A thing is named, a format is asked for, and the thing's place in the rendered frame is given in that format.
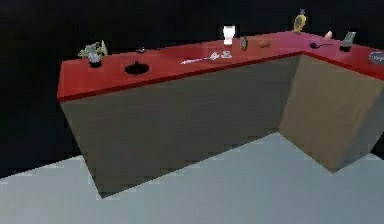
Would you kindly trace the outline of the yellow spray bottle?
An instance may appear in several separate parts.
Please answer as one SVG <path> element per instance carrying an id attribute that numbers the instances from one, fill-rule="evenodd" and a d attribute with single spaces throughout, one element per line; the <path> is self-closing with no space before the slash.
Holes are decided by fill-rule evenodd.
<path id="1" fill-rule="evenodd" d="M 296 16 L 294 20 L 293 32 L 295 34 L 300 34 L 303 27 L 305 26 L 305 23 L 306 23 L 305 10 L 301 9 L 299 14 Z"/>

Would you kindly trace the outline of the red-topped brown counter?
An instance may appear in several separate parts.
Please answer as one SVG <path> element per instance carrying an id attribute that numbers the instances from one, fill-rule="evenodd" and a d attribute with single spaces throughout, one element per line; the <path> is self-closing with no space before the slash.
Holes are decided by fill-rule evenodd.
<path id="1" fill-rule="evenodd" d="M 100 196 L 276 132 L 333 172 L 370 152 L 384 133 L 384 65 L 368 47 L 290 31 L 251 36 L 246 51 L 241 41 L 62 63 L 57 99 Z M 149 71 L 126 73 L 135 61 Z"/>

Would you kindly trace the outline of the potted pale green house plant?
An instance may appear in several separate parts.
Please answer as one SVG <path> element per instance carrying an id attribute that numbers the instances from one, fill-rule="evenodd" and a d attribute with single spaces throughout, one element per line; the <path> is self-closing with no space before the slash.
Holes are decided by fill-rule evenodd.
<path id="1" fill-rule="evenodd" d="M 81 58 L 87 58 L 91 68 L 102 66 L 102 58 L 108 54 L 105 42 L 88 39 L 85 46 L 78 53 Z"/>

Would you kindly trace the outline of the grey metal dish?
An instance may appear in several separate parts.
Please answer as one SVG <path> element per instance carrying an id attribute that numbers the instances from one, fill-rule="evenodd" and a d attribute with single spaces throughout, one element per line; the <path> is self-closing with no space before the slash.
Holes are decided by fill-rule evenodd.
<path id="1" fill-rule="evenodd" d="M 384 52 L 371 52 L 368 56 L 368 59 L 376 64 L 384 64 Z"/>

